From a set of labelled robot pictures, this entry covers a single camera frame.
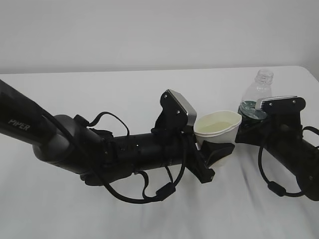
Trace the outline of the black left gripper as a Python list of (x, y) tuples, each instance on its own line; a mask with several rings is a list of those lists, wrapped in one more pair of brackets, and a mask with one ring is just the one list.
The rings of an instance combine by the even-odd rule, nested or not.
[[(204, 140), (201, 153), (197, 149), (194, 138), (189, 133), (180, 131), (159, 130), (160, 159), (172, 184), (178, 184), (188, 169), (200, 183), (211, 182), (215, 172), (209, 167), (232, 154), (235, 145), (232, 143), (214, 143)], [(169, 166), (180, 164), (178, 176), (173, 179)]]

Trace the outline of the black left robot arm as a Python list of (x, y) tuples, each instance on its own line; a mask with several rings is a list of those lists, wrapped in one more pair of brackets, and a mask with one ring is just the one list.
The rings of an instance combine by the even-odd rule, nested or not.
[(139, 171), (184, 164), (201, 183), (214, 176), (212, 165), (230, 155), (234, 144), (204, 141), (196, 145), (196, 112), (178, 92), (160, 98), (161, 114), (150, 133), (113, 136), (77, 115), (50, 116), (5, 82), (0, 84), (0, 131), (33, 147), (48, 164), (78, 174), (89, 186), (113, 183)]

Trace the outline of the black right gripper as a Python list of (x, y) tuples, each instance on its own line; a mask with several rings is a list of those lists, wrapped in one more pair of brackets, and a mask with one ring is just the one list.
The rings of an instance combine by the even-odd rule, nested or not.
[(281, 141), (302, 149), (300, 117), (267, 117), (263, 120), (244, 117), (235, 138), (236, 143), (264, 145), (266, 149), (278, 146)]

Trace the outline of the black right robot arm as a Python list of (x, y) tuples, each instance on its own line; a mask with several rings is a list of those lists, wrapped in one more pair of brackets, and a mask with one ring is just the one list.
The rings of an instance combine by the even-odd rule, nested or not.
[[(318, 134), (312, 126), (303, 127), (299, 114), (271, 116), (266, 119), (243, 117), (235, 141), (259, 148), (258, 169), (270, 191), (279, 197), (306, 196), (319, 199), (319, 148), (307, 142), (304, 131)], [(269, 152), (296, 178), (298, 192), (288, 192), (283, 186), (270, 180), (263, 169), (263, 152)]]

